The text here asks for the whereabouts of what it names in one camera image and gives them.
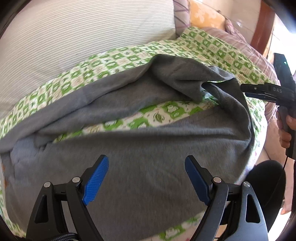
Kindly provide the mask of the person's right hand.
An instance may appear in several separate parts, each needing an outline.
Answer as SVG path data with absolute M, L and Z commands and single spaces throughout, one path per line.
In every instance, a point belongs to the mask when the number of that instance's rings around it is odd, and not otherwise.
M 276 118 L 277 118 L 277 126 L 279 128 L 278 134 L 280 136 L 280 144 L 283 148 L 289 148 L 290 147 L 290 141 L 292 139 L 291 134 L 289 134 L 288 132 L 286 132 L 283 129 L 283 123 L 280 117 L 280 113 L 277 111 L 276 112 Z M 287 115 L 286 117 L 286 121 L 288 126 L 295 131 L 296 129 L 296 120 L 295 118 L 292 118 L 291 116 Z

